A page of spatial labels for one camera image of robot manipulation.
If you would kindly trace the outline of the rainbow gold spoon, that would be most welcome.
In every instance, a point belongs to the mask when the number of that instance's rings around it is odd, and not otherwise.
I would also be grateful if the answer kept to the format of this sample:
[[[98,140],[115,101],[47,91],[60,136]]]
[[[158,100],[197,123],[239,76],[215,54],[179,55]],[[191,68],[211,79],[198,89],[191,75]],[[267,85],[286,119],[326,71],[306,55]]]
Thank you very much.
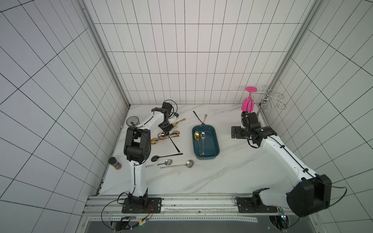
[[[199,145],[199,140],[200,140],[200,133],[198,131],[195,131],[194,133],[194,139],[197,141],[198,149],[199,149],[199,155],[202,155],[200,145]]]

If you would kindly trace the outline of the teal plastic storage box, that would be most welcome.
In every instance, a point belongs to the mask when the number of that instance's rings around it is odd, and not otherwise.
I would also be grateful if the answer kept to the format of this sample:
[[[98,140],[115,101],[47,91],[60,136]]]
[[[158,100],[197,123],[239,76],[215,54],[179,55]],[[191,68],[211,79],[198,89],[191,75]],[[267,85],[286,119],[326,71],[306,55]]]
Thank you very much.
[[[199,155],[199,149],[197,141],[194,139],[194,133],[198,131],[206,133],[205,138],[205,155]],[[197,159],[200,160],[209,160],[216,158],[220,153],[220,147],[218,143],[217,133],[215,128],[212,125],[197,125],[192,128],[192,143],[193,143],[193,152]],[[200,149],[202,151],[203,142],[202,139],[199,140]]]

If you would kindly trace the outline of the silver plain spoon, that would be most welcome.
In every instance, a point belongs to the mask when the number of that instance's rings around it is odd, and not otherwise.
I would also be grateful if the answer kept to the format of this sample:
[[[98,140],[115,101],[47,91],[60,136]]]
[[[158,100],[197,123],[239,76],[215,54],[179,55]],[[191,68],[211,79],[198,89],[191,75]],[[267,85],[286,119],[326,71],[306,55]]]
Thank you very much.
[[[205,155],[205,138],[206,138],[206,133],[205,132],[201,132],[201,139],[202,139],[202,142],[203,142],[202,156]]]

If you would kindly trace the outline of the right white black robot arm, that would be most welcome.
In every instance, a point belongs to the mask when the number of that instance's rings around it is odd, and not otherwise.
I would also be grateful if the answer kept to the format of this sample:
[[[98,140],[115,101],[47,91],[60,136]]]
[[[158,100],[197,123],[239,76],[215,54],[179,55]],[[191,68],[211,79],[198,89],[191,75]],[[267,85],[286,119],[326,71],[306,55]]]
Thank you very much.
[[[254,191],[252,207],[255,211],[271,206],[290,209],[298,217],[305,217],[331,206],[332,182],[326,175],[318,175],[303,163],[271,127],[262,127],[256,113],[243,111],[241,123],[231,128],[231,137],[247,140],[252,148],[264,149],[287,174],[292,185],[286,191],[269,187]]]

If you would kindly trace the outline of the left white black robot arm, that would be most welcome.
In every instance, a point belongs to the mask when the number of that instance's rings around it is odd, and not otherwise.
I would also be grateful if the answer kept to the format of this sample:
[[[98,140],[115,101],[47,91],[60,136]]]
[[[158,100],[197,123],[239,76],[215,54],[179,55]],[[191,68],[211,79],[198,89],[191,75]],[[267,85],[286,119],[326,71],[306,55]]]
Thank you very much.
[[[163,105],[151,110],[152,114],[139,123],[136,116],[127,119],[128,125],[123,153],[131,169],[131,188],[128,202],[137,208],[148,207],[148,188],[145,179],[145,163],[151,153],[151,132],[157,128],[168,133],[172,128],[169,117],[172,107]]]

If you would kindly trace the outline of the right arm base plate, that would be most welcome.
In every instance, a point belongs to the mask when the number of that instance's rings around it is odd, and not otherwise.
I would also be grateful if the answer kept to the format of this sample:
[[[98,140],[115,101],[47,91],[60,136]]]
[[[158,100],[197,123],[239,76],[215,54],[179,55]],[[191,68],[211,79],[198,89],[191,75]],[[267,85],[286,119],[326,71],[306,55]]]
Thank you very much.
[[[235,204],[239,213],[277,213],[278,210],[273,206],[266,206],[260,198],[254,196],[251,198],[235,197]]]

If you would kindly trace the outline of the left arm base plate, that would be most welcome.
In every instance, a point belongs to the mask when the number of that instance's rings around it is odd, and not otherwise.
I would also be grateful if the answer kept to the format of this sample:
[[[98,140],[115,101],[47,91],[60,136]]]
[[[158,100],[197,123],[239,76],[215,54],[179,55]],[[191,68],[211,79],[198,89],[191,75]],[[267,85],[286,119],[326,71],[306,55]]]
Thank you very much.
[[[123,214],[160,213],[162,198],[130,197],[123,202]]]

